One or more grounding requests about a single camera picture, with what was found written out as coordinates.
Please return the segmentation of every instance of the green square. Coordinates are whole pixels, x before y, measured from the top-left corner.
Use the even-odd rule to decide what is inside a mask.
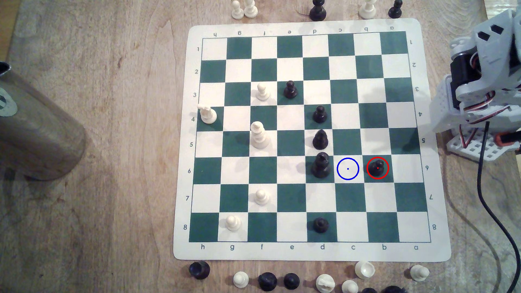
[[[248,242],[277,242],[277,213],[249,213]]]
[[[356,79],[331,80],[331,103],[358,103]]]
[[[363,183],[337,183],[337,212],[365,212],[365,189]]]
[[[253,59],[252,81],[276,81],[277,60],[276,59]]]
[[[252,58],[252,38],[228,38],[228,43],[226,46],[226,59]]]
[[[303,156],[304,131],[280,130],[277,131],[277,155],[278,156]]]
[[[326,109],[327,119],[323,123],[316,123],[313,120],[313,113],[318,106],[324,106]],[[331,104],[323,105],[304,105],[304,129],[331,129]]]
[[[381,32],[382,54],[407,54],[407,35],[404,31]]]
[[[225,85],[225,106],[249,106],[252,86],[249,82],[227,82]]]
[[[219,213],[192,213],[188,242],[217,242]]]
[[[223,184],[220,197],[221,213],[248,212],[248,184]]]
[[[382,55],[356,56],[356,78],[383,78]]]
[[[284,89],[286,88],[287,81],[277,82],[277,105],[303,105],[304,104],[304,82],[297,80],[295,87],[298,91],[296,97],[288,99],[284,96]]]
[[[329,56],[354,56],[355,42],[352,33],[328,35]]]
[[[329,174],[324,178],[317,178],[311,173],[311,165],[315,161],[316,156],[306,157],[306,183],[333,183],[334,173],[337,171],[337,167],[334,165],[333,156],[329,156]]]
[[[387,128],[387,105],[385,103],[358,104],[360,128]]]
[[[367,213],[369,242],[400,242],[396,213]]]
[[[427,212],[427,196],[423,183],[395,183],[398,212]]]
[[[197,157],[194,161],[194,184],[220,184],[221,158]]]
[[[224,82],[226,76],[226,60],[201,61],[201,77],[199,82]]]
[[[302,36],[287,35],[277,37],[277,58],[302,57]]]
[[[265,130],[277,130],[277,106],[251,106],[250,124],[262,121]]]
[[[277,212],[305,212],[306,184],[278,184]]]
[[[250,157],[250,183],[277,183],[277,157]]]
[[[419,154],[420,141],[417,128],[389,128],[391,154]]]
[[[313,221],[324,218],[329,223],[329,229],[324,233],[313,230]],[[307,213],[307,242],[337,242],[337,214],[336,213]]]
[[[371,176],[369,176],[369,173],[367,173],[367,164],[369,163],[369,160],[371,160],[372,158],[374,157],[382,157],[384,158],[387,163],[389,164],[389,172],[387,173],[387,176],[381,178],[381,179],[374,179],[372,178]],[[360,172],[362,172],[362,168],[363,168],[363,172],[364,172],[364,182],[366,183],[380,183],[380,182],[393,182],[394,181],[394,178],[392,176],[392,160],[391,160],[391,155],[364,155],[363,156],[363,160],[364,160],[364,165],[363,166],[360,166]]]
[[[413,82],[410,77],[385,78],[387,102],[413,102]]]
[[[249,131],[225,131],[222,134],[223,157],[247,157],[250,155]]]
[[[304,80],[328,80],[329,57],[304,58]]]
[[[360,129],[333,129],[335,155],[361,155]]]

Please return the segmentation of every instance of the blue circle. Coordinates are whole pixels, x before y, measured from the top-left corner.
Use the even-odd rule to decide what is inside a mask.
[[[342,175],[340,175],[340,172],[338,172],[338,167],[340,166],[340,163],[342,163],[342,161],[344,161],[344,160],[352,160],[353,162],[355,162],[356,167],[358,167],[358,170],[356,171],[356,175],[353,178],[349,178],[349,179],[344,178],[344,177],[342,177]],[[358,173],[360,173],[360,166],[358,165],[358,162],[353,158],[345,157],[345,158],[341,159],[340,162],[338,162],[338,164],[337,164],[337,174],[338,174],[338,176],[340,176],[340,178],[342,178],[344,180],[353,180],[358,176]]]

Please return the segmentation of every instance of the white pawn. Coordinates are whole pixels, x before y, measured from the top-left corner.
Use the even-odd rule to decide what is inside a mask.
[[[201,104],[197,105],[197,108],[201,110],[201,120],[206,124],[212,124],[217,120],[217,113],[215,110],[208,107],[203,106]]]
[[[255,6],[254,0],[246,0],[244,1],[244,15],[248,18],[254,18],[259,13],[257,6]]]
[[[422,265],[414,265],[411,267],[411,278],[417,282],[425,281],[425,279],[429,276],[429,269]]]
[[[245,272],[236,272],[233,276],[233,284],[237,288],[244,288],[248,285],[250,278]]]
[[[358,11],[360,17],[363,19],[373,19],[376,15],[375,3],[376,0],[365,0],[365,5],[362,5]]]
[[[233,8],[233,10],[231,11],[231,17],[235,19],[241,19],[244,17],[244,10],[242,10],[239,1],[233,0],[231,2],[231,7]]]

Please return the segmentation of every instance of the captured chess piece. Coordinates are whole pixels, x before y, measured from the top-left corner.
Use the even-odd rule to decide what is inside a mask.
[[[312,21],[323,21],[326,18],[326,10],[324,5],[325,0],[313,0],[313,8],[309,11],[309,18]]]

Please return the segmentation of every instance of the black chess piece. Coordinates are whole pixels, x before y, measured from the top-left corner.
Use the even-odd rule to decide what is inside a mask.
[[[313,138],[313,147],[317,150],[323,150],[327,148],[329,141],[327,140],[327,134],[322,129],[317,131],[315,137]]]
[[[311,173],[317,178],[325,178],[331,172],[329,166],[329,155],[321,152],[315,157],[315,161],[311,165]]]
[[[326,10],[322,7],[325,0],[313,0],[313,8],[309,11],[312,21],[323,21],[326,18]]]
[[[318,106],[316,111],[313,112],[313,120],[316,123],[324,123],[327,120],[327,113],[324,106]]]
[[[286,88],[284,88],[284,96],[287,97],[288,99],[292,99],[292,98],[296,97],[296,95],[298,95],[298,94],[299,94],[299,92],[297,91],[293,80],[286,82]]]
[[[206,279],[210,274],[210,266],[205,261],[198,261],[192,263],[188,267],[190,275],[198,280]]]
[[[284,287],[287,290],[295,290],[300,285],[300,278],[296,274],[289,273],[284,276]]]
[[[402,0],[394,0],[394,6],[389,9],[390,18],[400,18],[402,16]]]

